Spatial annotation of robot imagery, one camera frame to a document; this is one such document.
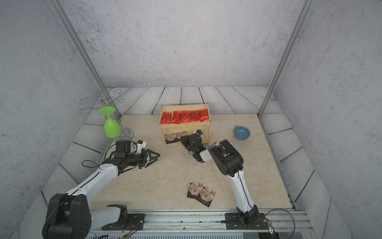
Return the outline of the black floral tea bag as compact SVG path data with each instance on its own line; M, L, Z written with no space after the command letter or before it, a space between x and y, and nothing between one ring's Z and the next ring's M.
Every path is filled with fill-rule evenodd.
M187 135L188 135L188 134L187 134L186 131L177 132L177 133L175 134L175 139L179 139L179 140L181 140L182 137L187 136Z
M197 201L209 207L216 195L216 192L210 188L203 186L200 190L199 195L197 196Z
M187 197L197 199L203 187L204 185L201 183L190 182L188 186Z
M171 133L171 134L166 134L165 135L165 142L166 144L172 144L175 142L180 141L178 133Z

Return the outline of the red tea bag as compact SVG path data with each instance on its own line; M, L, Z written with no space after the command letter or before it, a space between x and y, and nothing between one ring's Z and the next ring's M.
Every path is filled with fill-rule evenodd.
M181 123L191 122L191 111L182 111Z
M198 113L199 113L200 122L210 119L208 109L199 110Z
M161 117L161 124L170 124L172 118L172 112L163 112Z
M171 123L180 124L182 122L182 111L173 111Z
M191 119L191 122L200 121L199 111L191 111L190 119Z

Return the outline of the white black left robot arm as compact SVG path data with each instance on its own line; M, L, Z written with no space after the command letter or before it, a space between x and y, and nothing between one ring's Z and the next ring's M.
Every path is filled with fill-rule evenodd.
M158 160L160 154L146 149L142 140L118 140L115 150L96 171L78 186L65 194L54 195L48 204L42 228L45 239L84 239L94 230L127 230L128 238L142 229L144 216L129 216L124 205L112 204L100 211L90 211L95 196L112 180L136 167L147 168Z

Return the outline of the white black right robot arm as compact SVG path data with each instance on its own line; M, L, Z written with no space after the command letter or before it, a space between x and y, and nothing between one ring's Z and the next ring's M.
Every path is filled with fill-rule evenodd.
M237 219L230 223L238 222L245 229L265 229L269 222L265 214L260 213L252 200L244 179L243 157L227 140L213 144L206 148L202 144L199 134L193 133L181 137L182 145L190 152L194 159L204 163L213 160L219 171L227 176L236 199Z

